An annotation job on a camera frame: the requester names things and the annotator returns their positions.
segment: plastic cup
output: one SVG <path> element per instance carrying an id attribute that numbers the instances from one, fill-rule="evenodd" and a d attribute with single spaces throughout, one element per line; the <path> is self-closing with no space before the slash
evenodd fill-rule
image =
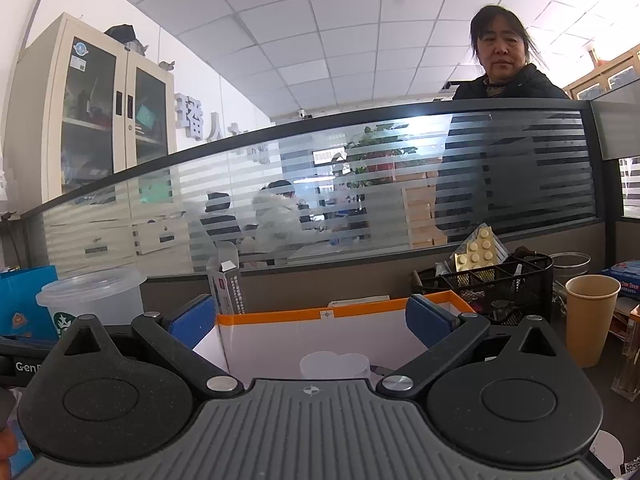
<path id="1" fill-rule="evenodd" d="M 594 366 L 607 339 L 620 282 L 588 274 L 570 279 L 565 287 L 566 347 L 579 367 Z"/>
<path id="2" fill-rule="evenodd" d="M 369 358 L 362 354 L 338 355 L 334 352 L 313 352 L 300 359 L 303 379 L 368 379 L 371 375 Z"/>
<path id="3" fill-rule="evenodd" d="M 145 280 L 134 267 L 90 272 L 43 286 L 36 302 L 49 310 L 58 336 L 81 314 L 95 314 L 103 325 L 128 325 L 144 312 Z"/>

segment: person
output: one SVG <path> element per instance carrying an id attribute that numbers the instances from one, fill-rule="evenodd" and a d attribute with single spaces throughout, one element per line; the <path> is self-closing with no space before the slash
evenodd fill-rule
<path id="1" fill-rule="evenodd" d="M 540 53 L 510 10 L 497 5 L 480 9 L 471 20 L 470 39 L 485 73 L 460 84 L 455 100 L 568 98 L 531 62 Z M 453 116 L 434 207 L 436 227 L 449 243 L 464 240 L 482 222 L 498 234 L 535 226 L 519 211 L 540 198 L 536 149 L 545 139 L 527 132 L 526 124 L 518 126 L 526 119 L 527 112 L 520 110 Z"/>
<path id="2" fill-rule="evenodd" d="M 484 6 L 471 20 L 471 48 L 485 74 L 462 83 L 457 99 L 530 97 L 568 99 L 531 62 L 540 53 L 520 19 L 497 5 Z"/>
<path id="3" fill-rule="evenodd" d="M 318 232 L 303 229 L 295 190 L 288 180 L 263 187 L 252 199 L 258 228 L 255 249 L 260 253 L 293 250 L 320 241 Z"/>

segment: blue box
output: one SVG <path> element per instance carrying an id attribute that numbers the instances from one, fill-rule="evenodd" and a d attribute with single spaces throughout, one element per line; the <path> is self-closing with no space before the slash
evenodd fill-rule
<path id="1" fill-rule="evenodd" d="M 620 282 L 620 294 L 640 299 L 640 260 L 627 260 L 604 269 L 602 274 Z"/>
<path id="2" fill-rule="evenodd" d="M 54 266 L 0 273 L 0 335 L 58 339 L 49 310 L 36 303 L 42 287 L 57 279 Z"/>

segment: paper cup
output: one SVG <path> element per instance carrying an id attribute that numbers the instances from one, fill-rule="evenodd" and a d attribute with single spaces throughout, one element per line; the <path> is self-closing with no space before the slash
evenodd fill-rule
<path id="1" fill-rule="evenodd" d="M 566 282 L 566 347 L 581 368 L 596 365 L 607 339 L 620 282 L 588 274 Z"/>

